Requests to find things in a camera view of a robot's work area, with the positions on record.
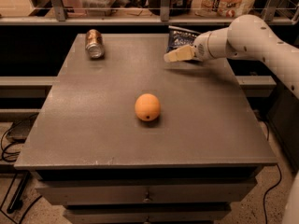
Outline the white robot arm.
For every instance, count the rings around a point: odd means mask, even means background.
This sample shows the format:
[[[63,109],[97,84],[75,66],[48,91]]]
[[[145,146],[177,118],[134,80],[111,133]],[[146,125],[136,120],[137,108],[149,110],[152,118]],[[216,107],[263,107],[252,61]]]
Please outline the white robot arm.
[[[218,58],[260,61],[292,95],[299,97],[298,48],[282,41],[265,21],[254,15],[242,15],[229,27],[200,34],[192,44],[164,55],[169,63]],[[251,194],[215,224],[299,224],[299,176],[291,173],[278,134],[268,122],[264,126],[278,163],[258,175],[254,194],[259,194],[259,199]]]

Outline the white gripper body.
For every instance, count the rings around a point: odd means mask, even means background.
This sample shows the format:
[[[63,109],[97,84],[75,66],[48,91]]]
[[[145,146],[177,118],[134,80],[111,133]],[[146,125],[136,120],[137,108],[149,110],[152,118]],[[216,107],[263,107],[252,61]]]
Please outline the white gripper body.
[[[202,33],[199,36],[197,36],[193,41],[193,49],[194,49],[195,57],[200,62],[212,58],[208,47],[208,40],[210,35],[211,35],[210,32]]]

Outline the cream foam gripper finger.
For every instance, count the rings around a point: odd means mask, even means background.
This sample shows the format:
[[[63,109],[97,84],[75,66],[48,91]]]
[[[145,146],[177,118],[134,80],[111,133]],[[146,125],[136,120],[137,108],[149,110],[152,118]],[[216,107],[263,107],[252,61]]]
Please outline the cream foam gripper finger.
[[[189,61],[192,60],[194,56],[194,48],[190,45],[185,45],[167,52],[164,55],[164,60],[167,63]]]

